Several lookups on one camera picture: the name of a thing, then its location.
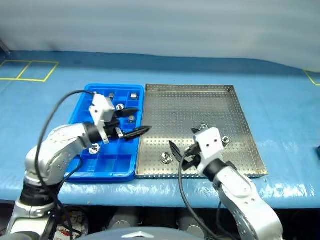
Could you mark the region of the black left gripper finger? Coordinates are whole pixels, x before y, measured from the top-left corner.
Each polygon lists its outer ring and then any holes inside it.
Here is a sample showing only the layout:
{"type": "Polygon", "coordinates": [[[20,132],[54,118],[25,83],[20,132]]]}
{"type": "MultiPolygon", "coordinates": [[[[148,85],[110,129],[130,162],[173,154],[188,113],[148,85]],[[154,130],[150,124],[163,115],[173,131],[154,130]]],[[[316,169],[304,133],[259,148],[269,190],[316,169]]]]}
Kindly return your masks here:
{"type": "Polygon", "coordinates": [[[139,112],[139,109],[136,107],[124,108],[120,110],[116,110],[114,114],[117,117],[129,117],[133,116],[135,113],[139,112]]]}
{"type": "Polygon", "coordinates": [[[125,132],[123,134],[123,139],[125,139],[126,141],[130,141],[130,140],[139,138],[142,135],[146,134],[151,128],[152,128],[152,126],[137,127],[130,132],[125,132]]]}

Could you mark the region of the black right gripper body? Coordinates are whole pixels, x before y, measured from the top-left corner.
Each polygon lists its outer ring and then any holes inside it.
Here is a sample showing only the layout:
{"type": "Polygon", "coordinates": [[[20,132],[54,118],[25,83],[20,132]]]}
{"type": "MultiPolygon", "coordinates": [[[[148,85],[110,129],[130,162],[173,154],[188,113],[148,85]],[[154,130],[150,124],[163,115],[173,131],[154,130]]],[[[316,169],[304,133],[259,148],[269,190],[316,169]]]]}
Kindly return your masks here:
{"type": "Polygon", "coordinates": [[[200,151],[201,149],[198,143],[194,143],[185,150],[184,157],[182,158],[182,169],[184,171],[191,167],[197,168],[199,166],[201,162],[200,151]]]}

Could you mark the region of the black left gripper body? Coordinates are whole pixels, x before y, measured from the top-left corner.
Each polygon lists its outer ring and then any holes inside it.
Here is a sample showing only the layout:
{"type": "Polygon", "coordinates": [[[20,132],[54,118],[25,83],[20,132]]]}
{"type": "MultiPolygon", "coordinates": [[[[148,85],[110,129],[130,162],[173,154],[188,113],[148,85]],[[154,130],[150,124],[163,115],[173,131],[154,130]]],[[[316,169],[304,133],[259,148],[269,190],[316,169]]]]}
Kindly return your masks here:
{"type": "Polygon", "coordinates": [[[120,129],[120,122],[117,118],[110,122],[105,122],[105,133],[108,139],[116,140],[123,138],[123,132],[120,129]]]}

